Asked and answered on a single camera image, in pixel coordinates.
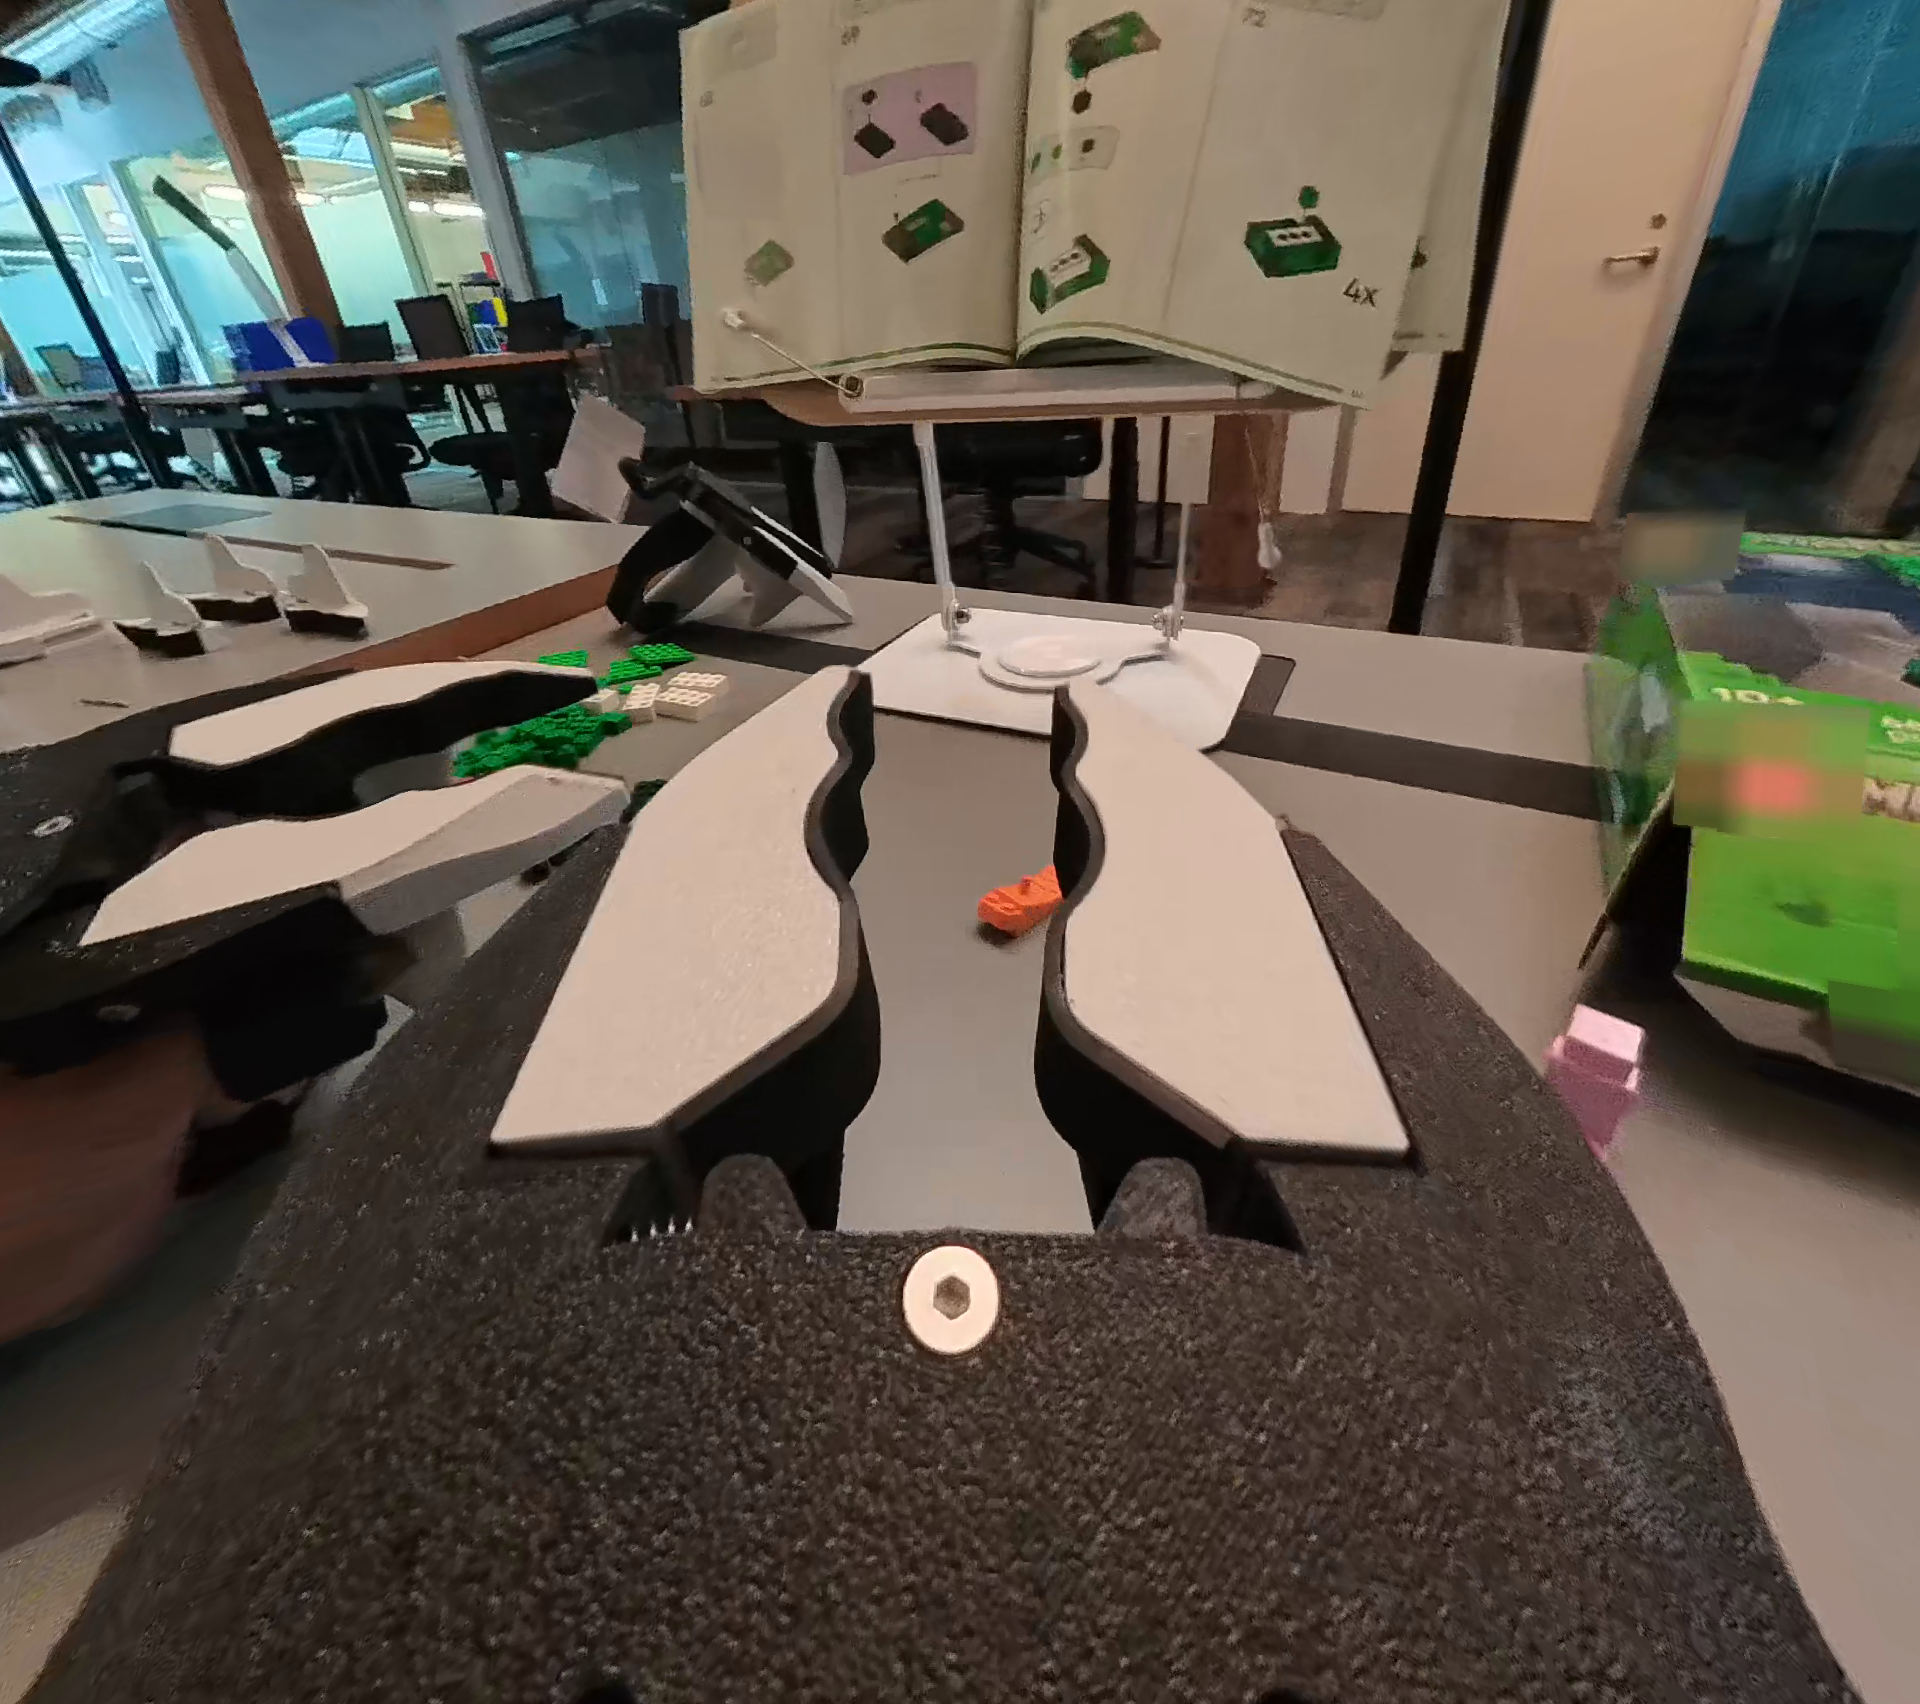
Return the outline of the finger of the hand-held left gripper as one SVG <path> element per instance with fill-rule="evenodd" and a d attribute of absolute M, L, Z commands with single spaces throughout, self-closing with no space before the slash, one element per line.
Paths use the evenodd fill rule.
<path fill-rule="evenodd" d="M 175 724 L 166 795 L 241 821 L 330 819 L 357 805 L 354 788 L 368 772 L 443 755 L 595 693 L 587 668 L 528 661 L 352 668 Z"/>
<path fill-rule="evenodd" d="M 78 942 L 102 946 L 313 890 L 363 928 L 397 932 L 614 827 L 626 803 L 615 779 L 522 764 L 325 819 L 234 823 L 115 887 Z"/>

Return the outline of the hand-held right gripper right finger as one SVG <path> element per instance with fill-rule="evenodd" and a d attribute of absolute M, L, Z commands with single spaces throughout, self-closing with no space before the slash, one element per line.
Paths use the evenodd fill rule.
<path fill-rule="evenodd" d="M 1053 694 L 1037 1100 L 1095 1227 L 1146 1165 L 1200 1231 L 1297 1249 L 1279 1173 L 1414 1160 L 1284 827 L 1212 756 L 1093 685 Z"/>

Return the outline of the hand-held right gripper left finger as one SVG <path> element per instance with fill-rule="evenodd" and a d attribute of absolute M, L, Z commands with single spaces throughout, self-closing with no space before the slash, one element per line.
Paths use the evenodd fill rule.
<path fill-rule="evenodd" d="M 637 1160 L 698 1214 L 734 1158 L 839 1222 L 881 1013 L 851 881 L 868 853 L 868 674 L 832 664 L 644 807 L 494 1116 L 507 1163 Z"/>

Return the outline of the lego instruction booklet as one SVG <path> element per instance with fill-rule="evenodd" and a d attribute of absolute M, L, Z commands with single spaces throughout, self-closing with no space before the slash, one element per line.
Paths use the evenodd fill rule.
<path fill-rule="evenodd" d="M 1192 364 L 1373 402 L 1464 341 L 1507 0 L 753 0 L 682 36 L 689 376 Z"/>

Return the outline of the pile of bright green lego pieces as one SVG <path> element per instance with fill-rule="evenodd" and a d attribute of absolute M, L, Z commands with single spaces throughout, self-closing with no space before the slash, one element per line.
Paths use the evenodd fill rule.
<path fill-rule="evenodd" d="M 519 723 L 475 732 L 450 758 L 453 783 L 481 781 L 519 769 L 576 772 L 634 718 L 615 700 L 584 700 Z"/>

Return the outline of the pink lego pig figure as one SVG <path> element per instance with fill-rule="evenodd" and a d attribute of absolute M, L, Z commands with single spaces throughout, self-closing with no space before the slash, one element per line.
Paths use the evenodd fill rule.
<path fill-rule="evenodd" d="M 1643 1044 L 1643 1027 L 1581 1002 L 1544 1053 L 1548 1086 L 1601 1165 L 1639 1102 Z"/>

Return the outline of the green lego box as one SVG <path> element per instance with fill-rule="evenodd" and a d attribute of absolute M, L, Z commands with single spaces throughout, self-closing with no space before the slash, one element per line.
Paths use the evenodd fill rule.
<path fill-rule="evenodd" d="M 1585 729 L 1641 963 L 1735 1043 L 1916 1100 L 1916 543 L 1628 516 Z"/>

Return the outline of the loose white wedge part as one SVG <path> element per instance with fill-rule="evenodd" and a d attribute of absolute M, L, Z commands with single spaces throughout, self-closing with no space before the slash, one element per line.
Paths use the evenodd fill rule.
<path fill-rule="evenodd" d="M 352 594 L 324 547 L 299 544 L 299 565 L 278 593 L 290 633 L 362 643 L 370 634 L 370 610 Z"/>
<path fill-rule="evenodd" d="M 186 593 L 186 600 L 204 622 L 259 626 L 281 621 L 279 589 L 268 573 L 241 563 L 222 536 L 208 532 L 202 544 L 208 582 Z"/>
<path fill-rule="evenodd" d="M 145 657 L 186 661 L 206 657 L 206 621 L 179 591 L 170 589 L 149 563 L 137 565 L 136 605 L 110 619 L 115 634 Z"/>
<path fill-rule="evenodd" d="M 58 647 L 95 636 L 102 621 L 78 593 L 35 593 L 9 574 L 0 577 L 2 594 L 2 668 L 43 658 Z"/>

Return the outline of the orange brick separator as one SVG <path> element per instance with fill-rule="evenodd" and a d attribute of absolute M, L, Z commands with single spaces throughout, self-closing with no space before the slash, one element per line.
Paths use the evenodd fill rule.
<path fill-rule="evenodd" d="M 980 935 L 1016 942 L 1048 924 L 1061 908 L 1064 895 L 1051 862 L 1044 868 L 983 893 L 973 908 Z"/>

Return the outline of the grey desk mat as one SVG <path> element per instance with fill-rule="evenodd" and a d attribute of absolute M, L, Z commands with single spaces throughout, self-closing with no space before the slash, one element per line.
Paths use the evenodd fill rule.
<path fill-rule="evenodd" d="M 99 531 L 158 536 L 158 539 L 204 539 L 206 534 L 225 536 L 237 527 L 257 527 L 274 513 L 253 507 L 211 500 L 160 503 L 142 511 L 123 511 L 91 518 Z"/>

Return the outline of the brown top office desk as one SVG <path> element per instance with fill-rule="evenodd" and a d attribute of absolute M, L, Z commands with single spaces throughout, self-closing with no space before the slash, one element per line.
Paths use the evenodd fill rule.
<path fill-rule="evenodd" d="M 299 364 L 241 373 L 236 383 L 213 386 L 134 390 L 128 405 L 104 393 L 18 399 L 4 402 L 4 453 L 16 455 L 31 444 L 72 493 L 97 498 L 94 475 L 84 469 L 91 444 L 123 444 L 148 483 L 168 491 L 179 484 L 174 441 L 190 428 L 206 430 L 239 491 L 265 496 L 272 472 L 264 455 L 272 438 L 298 424 L 318 424 L 346 462 L 349 500 L 409 508 L 402 475 L 384 469 L 373 450 L 372 416 L 397 413 L 409 388 L 432 386 L 453 397 L 492 394 L 497 428 L 470 430 L 457 448 L 485 478 L 516 488 L 522 514 L 539 518 L 553 513 L 549 465 L 544 462 L 548 428 L 533 419 L 526 383 L 553 375 L 572 397 L 584 381 L 606 373 L 608 360 L 609 348 L 576 344 L 402 362 Z"/>

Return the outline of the white leaning panel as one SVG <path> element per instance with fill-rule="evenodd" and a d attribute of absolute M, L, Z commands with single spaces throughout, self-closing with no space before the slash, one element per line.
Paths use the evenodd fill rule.
<path fill-rule="evenodd" d="M 624 524 L 634 491 L 624 471 L 646 453 L 646 426 L 609 400 L 577 397 L 548 493 L 559 516 Z"/>

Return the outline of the blue storage bins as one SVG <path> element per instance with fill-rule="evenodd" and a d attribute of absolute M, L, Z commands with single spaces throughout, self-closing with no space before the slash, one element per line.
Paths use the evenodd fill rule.
<path fill-rule="evenodd" d="M 231 373 L 241 381 L 337 362 L 330 327 L 307 317 L 228 323 L 219 327 L 219 334 Z"/>

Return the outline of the black and white spare gripper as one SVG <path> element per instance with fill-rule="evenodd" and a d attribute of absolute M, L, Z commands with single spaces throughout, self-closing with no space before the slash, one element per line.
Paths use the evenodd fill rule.
<path fill-rule="evenodd" d="M 742 586 L 749 631 L 799 600 L 824 610 L 833 626 L 854 621 L 827 554 L 724 478 L 695 465 L 648 475 L 641 459 L 631 456 L 619 459 L 615 471 L 635 498 L 672 500 L 612 573 L 604 608 L 619 629 L 665 636 L 725 582 Z"/>

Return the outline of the wooden building column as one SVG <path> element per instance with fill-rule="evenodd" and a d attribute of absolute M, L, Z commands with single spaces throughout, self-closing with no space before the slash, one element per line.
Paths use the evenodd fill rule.
<path fill-rule="evenodd" d="M 1258 600 L 1279 565 L 1287 413 L 1215 414 L 1195 582 L 1231 602 Z"/>
<path fill-rule="evenodd" d="M 246 197 L 251 228 L 281 301 L 298 317 L 340 325 L 324 257 L 298 202 L 228 0 L 163 0 L 163 6 L 211 133 Z"/>

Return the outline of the black office chair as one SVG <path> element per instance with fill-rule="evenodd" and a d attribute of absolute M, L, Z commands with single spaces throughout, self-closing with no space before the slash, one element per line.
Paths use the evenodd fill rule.
<path fill-rule="evenodd" d="M 1091 599 L 1098 570 L 1085 543 L 1020 523 L 1023 498 L 1064 498 L 1070 483 L 1102 465 L 1102 423 L 994 421 L 917 423 L 923 532 L 941 532 L 945 554 L 982 589 L 1016 589 L 1023 561 L 1071 580 L 1076 597 Z M 980 532 L 953 540 L 945 523 L 945 491 L 958 486 L 980 498 Z"/>

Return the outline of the black metal frame post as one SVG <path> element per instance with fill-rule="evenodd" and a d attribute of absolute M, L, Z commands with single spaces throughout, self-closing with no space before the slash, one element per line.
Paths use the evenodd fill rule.
<path fill-rule="evenodd" d="M 1441 357 L 1386 629 L 1423 631 L 1554 0 L 1507 0 L 1461 343 Z"/>

